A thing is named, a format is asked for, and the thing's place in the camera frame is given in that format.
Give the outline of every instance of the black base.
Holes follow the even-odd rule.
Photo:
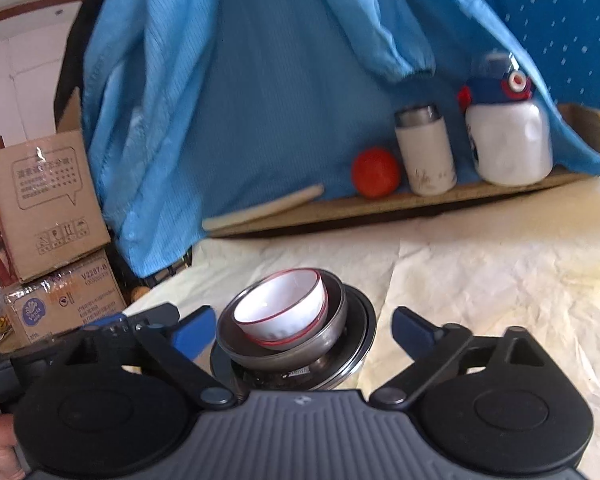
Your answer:
[[[376,313],[367,297],[345,285],[349,311],[344,331],[336,344],[316,362],[293,372],[272,373],[249,370],[231,361],[214,344],[211,371],[239,397],[250,390],[329,390],[356,371],[376,335]]]
[[[27,461],[60,476],[123,476],[158,462],[190,415],[177,390],[154,377],[98,365],[66,367],[23,399],[16,434]]]

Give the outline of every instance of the white wall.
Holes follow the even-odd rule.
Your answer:
[[[53,98],[79,6],[47,7],[0,22],[0,136],[5,145],[54,133]]]

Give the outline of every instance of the human hand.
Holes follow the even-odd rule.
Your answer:
[[[0,415],[0,480],[22,480],[25,477],[15,446],[13,415]]]

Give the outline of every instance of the white bottle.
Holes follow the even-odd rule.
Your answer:
[[[432,196],[455,186],[454,158],[445,120],[436,105],[404,108],[395,114],[395,124],[411,190]]]
[[[535,101],[481,104],[466,111],[475,169],[500,186],[527,186],[554,167],[549,119]]]

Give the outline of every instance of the stainless steel bowl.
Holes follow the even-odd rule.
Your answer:
[[[329,300],[327,321],[320,332],[301,345],[283,352],[263,348],[247,339],[240,327],[234,323],[232,313],[245,294],[258,285],[254,283],[233,298],[220,314],[216,327],[216,340],[220,348],[239,365],[264,372],[298,370],[326,354],[344,329],[347,320],[347,297],[344,285],[337,276],[327,270],[316,270],[320,272]]]

